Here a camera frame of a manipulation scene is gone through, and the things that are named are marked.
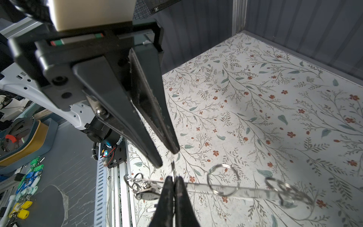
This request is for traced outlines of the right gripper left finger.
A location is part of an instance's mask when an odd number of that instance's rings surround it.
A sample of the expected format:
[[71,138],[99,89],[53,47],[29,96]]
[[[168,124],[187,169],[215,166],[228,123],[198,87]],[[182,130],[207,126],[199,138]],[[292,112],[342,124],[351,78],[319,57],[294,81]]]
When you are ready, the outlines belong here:
[[155,214],[149,227],[173,227],[175,185],[173,178],[165,179]]

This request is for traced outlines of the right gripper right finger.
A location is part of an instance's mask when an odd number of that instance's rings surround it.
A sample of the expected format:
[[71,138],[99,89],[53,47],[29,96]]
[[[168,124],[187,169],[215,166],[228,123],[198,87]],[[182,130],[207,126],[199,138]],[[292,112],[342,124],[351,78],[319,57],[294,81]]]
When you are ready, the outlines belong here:
[[175,226],[200,227],[189,199],[186,185],[180,176],[175,181]]

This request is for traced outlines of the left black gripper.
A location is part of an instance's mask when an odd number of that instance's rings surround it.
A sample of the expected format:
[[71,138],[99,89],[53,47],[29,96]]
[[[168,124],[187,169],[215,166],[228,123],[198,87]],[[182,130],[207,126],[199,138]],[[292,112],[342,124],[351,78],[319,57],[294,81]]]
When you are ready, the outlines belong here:
[[128,94],[138,104],[162,88],[163,35],[163,28],[151,19],[63,32],[28,32],[11,38],[9,48],[14,61],[63,111],[85,100],[84,85],[106,110],[96,116],[160,168],[162,159]]

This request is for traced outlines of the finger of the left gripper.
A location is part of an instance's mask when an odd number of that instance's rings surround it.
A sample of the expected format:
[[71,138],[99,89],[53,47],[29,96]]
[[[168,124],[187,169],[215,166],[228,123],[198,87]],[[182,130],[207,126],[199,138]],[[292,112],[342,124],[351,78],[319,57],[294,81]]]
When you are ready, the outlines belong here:
[[129,60],[133,104],[165,147],[177,154],[180,145],[166,105],[158,50],[154,46],[134,46]]

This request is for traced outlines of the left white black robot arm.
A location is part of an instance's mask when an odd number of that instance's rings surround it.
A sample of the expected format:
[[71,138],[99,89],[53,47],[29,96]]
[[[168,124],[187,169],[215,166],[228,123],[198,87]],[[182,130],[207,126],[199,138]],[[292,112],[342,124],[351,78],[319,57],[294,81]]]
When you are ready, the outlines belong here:
[[173,154],[180,145],[161,74],[164,30],[143,19],[67,31],[29,31],[9,39],[14,63],[1,89],[27,98],[113,147],[128,139],[157,168],[148,124]]

